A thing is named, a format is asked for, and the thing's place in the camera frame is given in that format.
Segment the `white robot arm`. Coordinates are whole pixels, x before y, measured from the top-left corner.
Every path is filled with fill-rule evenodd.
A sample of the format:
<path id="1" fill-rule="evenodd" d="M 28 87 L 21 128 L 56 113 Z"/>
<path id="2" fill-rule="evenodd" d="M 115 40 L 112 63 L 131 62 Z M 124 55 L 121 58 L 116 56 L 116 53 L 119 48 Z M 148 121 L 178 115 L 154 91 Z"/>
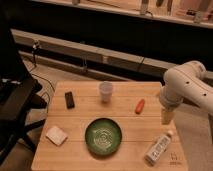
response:
<path id="1" fill-rule="evenodd" d="M 213 87 L 206 84 L 206 68 L 199 61 L 190 61 L 168 69 L 163 76 L 165 85 L 159 93 L 163 106 L 161 122 L 168 125 L 174 117 L 174 109 L 183 99 L 188 99 L 213 117 Z"/>

